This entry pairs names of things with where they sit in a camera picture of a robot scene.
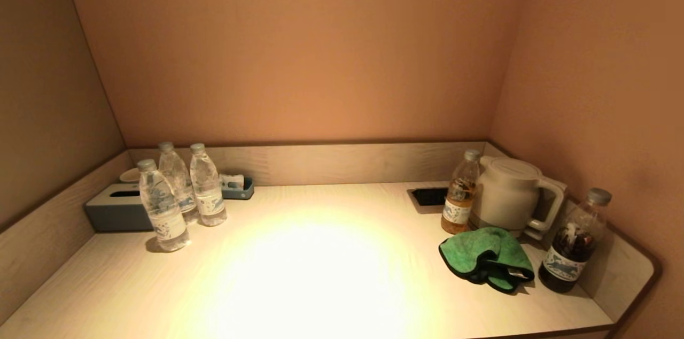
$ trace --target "gray tissue box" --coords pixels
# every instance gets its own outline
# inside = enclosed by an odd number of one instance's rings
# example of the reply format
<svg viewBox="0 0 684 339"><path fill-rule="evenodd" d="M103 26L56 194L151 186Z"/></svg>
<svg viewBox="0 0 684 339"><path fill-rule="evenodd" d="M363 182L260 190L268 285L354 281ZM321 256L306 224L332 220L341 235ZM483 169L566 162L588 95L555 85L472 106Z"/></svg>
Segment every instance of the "gray tissue box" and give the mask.
<svg viewBox="0 0 684 339"><path fill-rule="evenodd" d="M136 183L112 184L85 204L98 232L152 231Z"/></svg>

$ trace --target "small tray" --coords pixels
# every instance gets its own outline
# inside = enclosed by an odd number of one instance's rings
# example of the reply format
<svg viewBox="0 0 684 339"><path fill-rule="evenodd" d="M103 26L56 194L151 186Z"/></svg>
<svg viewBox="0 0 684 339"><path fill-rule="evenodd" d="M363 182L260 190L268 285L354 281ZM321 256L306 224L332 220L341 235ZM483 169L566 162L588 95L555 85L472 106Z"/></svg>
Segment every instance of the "small tray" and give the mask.
<svg viewBox="0 0 684 339"><path fill-rule="evenodd" d="M224 200L249 200L254 195L254 182L252 178L245 178L244 190L226 189L227 185L221 183L221 193Z"/></svg>
<svg viewBox="0 0 684 339"><path fill-rule="evenodd" d="M420 214L440 214L444 210L445 197L449 188L410 189L408 198Z"/></svg>

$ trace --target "dark liquid bottle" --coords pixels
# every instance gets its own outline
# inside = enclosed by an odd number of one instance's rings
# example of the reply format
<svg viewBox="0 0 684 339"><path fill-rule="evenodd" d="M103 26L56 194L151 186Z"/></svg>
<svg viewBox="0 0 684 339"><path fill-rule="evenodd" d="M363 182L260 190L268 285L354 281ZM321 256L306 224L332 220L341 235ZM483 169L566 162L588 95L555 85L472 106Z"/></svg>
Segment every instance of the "dark liquid bottle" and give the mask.
<svg viewBox="0 0 684 339"><path fill-rule="evenodd" d="M592 188L558 230L549 253L539 266L539 280L555 292L569 292L577 283L605 230L604 210L611 195Z"/></svg>

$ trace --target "bottle label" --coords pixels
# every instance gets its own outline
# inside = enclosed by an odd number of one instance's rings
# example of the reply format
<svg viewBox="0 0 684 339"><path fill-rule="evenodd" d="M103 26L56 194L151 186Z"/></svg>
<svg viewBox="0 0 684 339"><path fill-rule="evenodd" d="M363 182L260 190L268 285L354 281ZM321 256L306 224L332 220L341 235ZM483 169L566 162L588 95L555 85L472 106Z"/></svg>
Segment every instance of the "bottle label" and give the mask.
<svg viewBox="0 0 684 339"><path fill-rule="evenodd" d="M452 204L447 198L444 202L442 215L444 219L454 222L455 224L465 224L468 222L470 210L471 207L459 207L458 205Z"/></svg>
<svg viewBox="0 0 684 339"><path fill-rule="evenodd" d="M202 215L215 215L226 207L223 204L223 193L220 189L213 191L211 195L197 199L197 208Z"/></svg>
<svg viewBox="0 0 684 339"><path fill-rule="evenodd" d="M183 188L181 193L178 194L178 206L181 208L181 212L187 212L195 208L195 194L192 191L192 187Z"/></svg>
<svg viewBox="0 0 684 339"><path fill-rule="evenodd" d="M163 215L163 217L150 217L154 232L157 232L157 237L161 241L169 241L175 237L181 236L185 232L185 220L180 212L170 212L171 215Z"/></svg>
<svg viewBox="0 0 684 339"><path fill-rule="evenodd" d="M544 259L544 268L560 280L575 281L579 278L586 263L572 261L562 254L557 253L554 247L550 247L547 257Z"/></svg>

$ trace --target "green towel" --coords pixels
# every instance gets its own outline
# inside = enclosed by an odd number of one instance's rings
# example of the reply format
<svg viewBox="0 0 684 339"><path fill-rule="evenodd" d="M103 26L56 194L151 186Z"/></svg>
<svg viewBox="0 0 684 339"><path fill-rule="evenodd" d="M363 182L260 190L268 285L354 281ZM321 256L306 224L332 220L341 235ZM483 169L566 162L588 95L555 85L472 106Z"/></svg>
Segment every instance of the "green towel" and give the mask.
<svg viewBox="0 0 684 339"><path fill-rule="evenodd" d="M459 278L475 284L486 282L506 294L514 293L520 283L534 280L530 259L505 229L486 227L461 232L443 241L439 253Z"/></svg>

